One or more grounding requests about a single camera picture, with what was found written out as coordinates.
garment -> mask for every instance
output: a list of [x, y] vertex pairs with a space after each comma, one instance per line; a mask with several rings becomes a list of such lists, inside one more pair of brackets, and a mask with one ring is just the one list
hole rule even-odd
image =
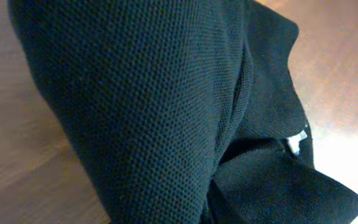
[[113, 223], [358, 215], [358, 195], [314, 170], [292, 21], [247, 0], [11, 0], [9, 13]]

clothing label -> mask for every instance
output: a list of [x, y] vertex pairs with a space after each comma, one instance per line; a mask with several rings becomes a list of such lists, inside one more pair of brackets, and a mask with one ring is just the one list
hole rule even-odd
[[308, 135], [306, 134], [305, 130], [302, 130], [301, 133], [297, 134], [296, 136], [292, 136], [287, 138], [288, 139], [288, 145], [292, 151], [292, 153], [294, 153], [294, 155], [298, 156], [299, 155], [299, 142], [306, 139], [308, 137]]

black cloth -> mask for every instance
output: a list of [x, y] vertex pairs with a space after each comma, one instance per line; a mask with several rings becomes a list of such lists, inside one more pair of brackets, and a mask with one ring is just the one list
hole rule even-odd
[[[225, 223], [212, 203], [215, 187], [232, 217], [248, 220], [246, 206], [264, 200], [261, 195], [239, 189], [246, 200], [238, 204], [230, 199], [230, 187], [219, 185], [222, 176], [214, 175], [224, 167], [247, 175], [248, 164], [227, 164], [253, 155], [266, 141], [298, 134], [307, 123], [287, 67], [298, 27], [259, 3], [10, 0], [9, 13], [34, 82], [113, 223]], [[344, 192], [351, 200], [341, 208], [349, 206], [351, 215], [339, 209], [346, 218], [338, 220], [355, 218], [358, 195], [332, 182], [330, 190], [319, 188], [319, 180], [327, 181], [311, 171], [311, 137], [302, 145], [291, 158], [302, 165], [300, 173], [273, 153], [285, 148], [279, 144], [256, 161], [244, 161], [260, 161], [254, 172], [262, 175], [264, 166], [274, 170], [273, 153], [276, 164], [284, 161], [277, 170], [286, 181], [310, 176], [314, 191], [304, 192], [311, 190], [318, 200]], [[308, 185], [304, 179], [297, 183]], [[298, 217], [329, 216], [323, 202], [299, 204], [297, 196], [307, 197], [302, 192], [272, 202], [287, 203]], [[301, 209], [320, 205], [314, 214]], [[252, 214], [257, 223], [277, 218], [276, 210], [257, 209], [265, 211]], [[293, 220], [289, 215], [287, 223]]]

brown wood grain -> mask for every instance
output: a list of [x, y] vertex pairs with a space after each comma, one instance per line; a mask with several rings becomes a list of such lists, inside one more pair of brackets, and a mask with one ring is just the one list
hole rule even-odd
[[[358, 193], [358, 0], [263, 3], [300, 27], [289, 67], [313, 130], [316, 168]], [[108, 220], [32, 82], [0, 0], [0, 223]]]

wooden floor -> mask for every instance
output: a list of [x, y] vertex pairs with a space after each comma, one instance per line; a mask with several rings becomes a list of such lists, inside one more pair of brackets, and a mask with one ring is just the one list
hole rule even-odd
[[[261, 2], [300, 27], [289, 66], [313, 129], [316, 168], [358, 193], [358, 0]], [[108, 220], [35, 89], [0, 0], [0, 223]]]

